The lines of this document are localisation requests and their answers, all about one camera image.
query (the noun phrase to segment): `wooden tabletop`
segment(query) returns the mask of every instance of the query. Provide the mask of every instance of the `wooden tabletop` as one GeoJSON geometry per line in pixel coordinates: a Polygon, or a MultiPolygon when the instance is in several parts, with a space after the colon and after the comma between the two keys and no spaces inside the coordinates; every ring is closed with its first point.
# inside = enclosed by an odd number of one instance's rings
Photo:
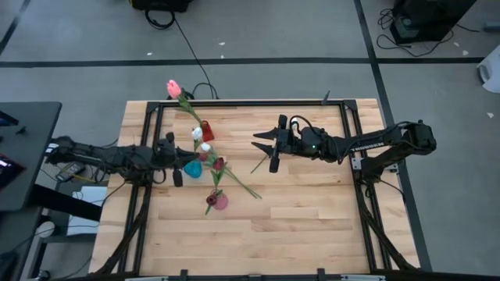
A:
{"type": "MultiPolygon", "coordinates": [[[[377,100],[359,99],[357,103],[363,132],[383,129],[377,100]]],[[[128,102],[119,145],[139,144],[146,104],[128,102]]],[[[325,268],[327,274],[369,272],[348,161],[337,165],[282,155],[278,173],[269,173],[268,161],[250,173],[263,158],[263,153],[250,144],[257,141],[254,133],[271,130],[278,116],[285,114],[304,116],[331,136],[343,137],[336,107],[204,107],[196,112],[210,121],[216,138],[210,144],[262,199],[253,198],[224,177],[220,186],[229,197],[229,205],[205,215],[205,199],[213,189],[209,171],[204,170],[199,179],[184,175],[181,188],[174,187],[168,176],[152,190],[141,275],[178,276],[181,269],[188,269],[190,275],[315,274],[318,268],[325,268]]],[[[173,131],[176,145],[192,151],[191,128],[196,125],[187,113],[166,108],[160,136],[173,131]]],[[[374,149],[369,155],[383,150],[374,149]]],[[[382,179],[398,187],[395,174],[385,172],[382,179]]],[[[108,193],[122,182],[119,176],[111,176],[108,193]]],[[[387,236],[410,263],[418,266],[401,194],[384,183],[375,188],[387,236]]],[[[123,237],[130,191],[130,186],[122,188],[103,208],[90,272],[103,265],[123,237]]],[[[381,267],[378,243],[373,245],[381,267]]],[[[132,267],[134,251],[135,240],[129,247],[127,269],[132,267]]]]}

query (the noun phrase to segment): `small vase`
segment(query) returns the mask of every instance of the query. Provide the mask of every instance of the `small vase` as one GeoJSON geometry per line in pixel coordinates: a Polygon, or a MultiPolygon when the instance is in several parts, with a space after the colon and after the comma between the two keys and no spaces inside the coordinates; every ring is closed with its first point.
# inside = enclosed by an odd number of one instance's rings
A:
{"type": "Polygon", "coordinates": [[[224,210],[227,207],[227,204],[229,203],[229,199],[227,199],[227,196],[225,193],[222,193],[219,195],[217,198],[217,203],[213,205],[213,208],[216,210],[224,210]]]}
{"type": "Polygon", "coordinates": [[[199,160],[191,161],[184,167],[184,172],[193,179],[199,178],[202,171],[202,163],[199,160]]]}
{"type": "Polygon", "coordinates": [[[203,132],[203,141],[211,141],[214,140],[215,137],[213,136],[212,128],[210,128],[210,124],[208,121],[203,120],[202,121],[202,132],[203,132]]]}

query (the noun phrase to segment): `table leg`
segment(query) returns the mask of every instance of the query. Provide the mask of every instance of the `table leg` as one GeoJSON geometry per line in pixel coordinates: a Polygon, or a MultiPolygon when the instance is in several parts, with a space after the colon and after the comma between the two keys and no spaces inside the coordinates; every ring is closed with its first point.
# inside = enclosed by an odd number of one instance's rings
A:
{"type": "Polygon", "coordinates": [[[35,184],[30,203],[98,222],[101,207],[35,184]]]}

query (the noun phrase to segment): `pink vase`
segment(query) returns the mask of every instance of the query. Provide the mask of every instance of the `pink vase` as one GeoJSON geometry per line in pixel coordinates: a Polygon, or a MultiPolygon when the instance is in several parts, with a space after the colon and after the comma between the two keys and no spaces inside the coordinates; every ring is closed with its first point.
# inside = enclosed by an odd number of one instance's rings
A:
{"type": "Polygon", "coordinates": [[[227,199],[226,194],[222,193],[219,195],[217,198],[217,203],[213,205],[213,208],[216,210],[224,210],[227,207],[227,204],[229,203],[229,199],[227,199]]]}

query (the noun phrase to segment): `pink flower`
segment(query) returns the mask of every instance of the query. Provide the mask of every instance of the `pink flower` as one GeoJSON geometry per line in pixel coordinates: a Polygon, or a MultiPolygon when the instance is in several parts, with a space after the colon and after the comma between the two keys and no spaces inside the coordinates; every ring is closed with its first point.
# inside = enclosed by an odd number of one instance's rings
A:
{"type": "Polygon", "coordinates": [[[178,98],[182,90],[179,85],[174,80],[170,80],[169,83],[166,84],[166,90],[169,92],[170,97],[178,98]]]}

